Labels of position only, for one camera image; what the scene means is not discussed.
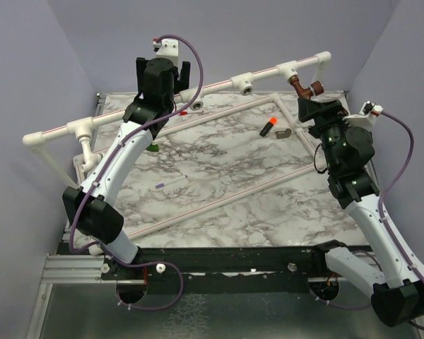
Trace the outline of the brown plastic faucet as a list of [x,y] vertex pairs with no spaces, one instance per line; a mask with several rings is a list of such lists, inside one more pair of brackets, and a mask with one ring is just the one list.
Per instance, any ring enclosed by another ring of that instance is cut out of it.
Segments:
[[298,75],[293,75],[288,79],[288,83],[294,88],[298,97],[303,97],[305,99],[310,99],[311,97],[321,95],[324,93],[324,86],[320,81],[315,81],[311,83],[307,88],[304,88],[300,84],[300,79]]

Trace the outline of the white PVC pipe frame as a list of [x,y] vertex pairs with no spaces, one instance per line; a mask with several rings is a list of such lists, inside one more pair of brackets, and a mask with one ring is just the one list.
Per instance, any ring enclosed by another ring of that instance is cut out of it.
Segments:
[[[191,110],[199,110],[203,108],[203,99],[207,95],[230,90],[238,90],[240,92],[246,91],[250,94],[253,91],[253,85],[256,81],[261,81],[274,76],[282,76],[287,81],[290,81],[292,78],[298,77],[298,70],[308,66],[316,67],[312,81],[317,82],[322,79],[323,72],[329,65],[330,61],[330,52],[320,52],[305,59],[287,61],[268,69],[239,74],[225,81],[205,85],[201,88],[199,94],[196,94],[195,88],[183,90],[179,94],[175,95],[175,103],[186,105],[189,103],[190,99],[194,99],[194,101],[189,104],[189,108]],[[22,142],[24,145],[29,147],[31,151],[38,154],[59,175],[59,177],[61,177],[61,180],[64,183],[73,184],[73,180],[69,178],[68,174],[61,170],[59,164],[49,153],[45,152],[44,145],[49,141],[68,135],[74,135],[81,144],[85,141],[90,142],[93,139],[94,130],[101,126],[119,121],[123,118],[123,116],[124,110],[121,109],[107,114],[97,115],[96,117],[77,119],[70,121],[64,126],[48,131],[38,131],[26,134],[22,137]]]

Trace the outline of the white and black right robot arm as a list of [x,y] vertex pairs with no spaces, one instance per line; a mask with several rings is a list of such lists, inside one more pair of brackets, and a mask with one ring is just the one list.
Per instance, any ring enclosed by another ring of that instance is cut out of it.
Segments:
[[388,113],[372,102],[349,114],[338,100],[298,98],[299,121],[313,121],[308,132],[321,142],[331,194],[361,229],[381,268],[366,264],[336,240],[313,248],[310,267],[319,276],[344,277],[370,298],[379,320],[393,327],[424,316],[424,264],[385,208],[389,190],[380,191],[365,169],[375,154],[370,129],[380,116]]

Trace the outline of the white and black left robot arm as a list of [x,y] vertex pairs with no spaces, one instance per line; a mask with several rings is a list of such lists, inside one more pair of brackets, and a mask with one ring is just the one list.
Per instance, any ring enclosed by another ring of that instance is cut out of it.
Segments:
[[174,96],[189,87],[190,63],[180,67],[166,58],[136,60],[138,94],[124,111],[112,145],[92,173],[62,195],[74,230],[93,238],[119,261],[128,279],[142,269],[139,247],[124,232],[124,218],[114,208],[117,194],[139,156],[151,145],[175,108]]

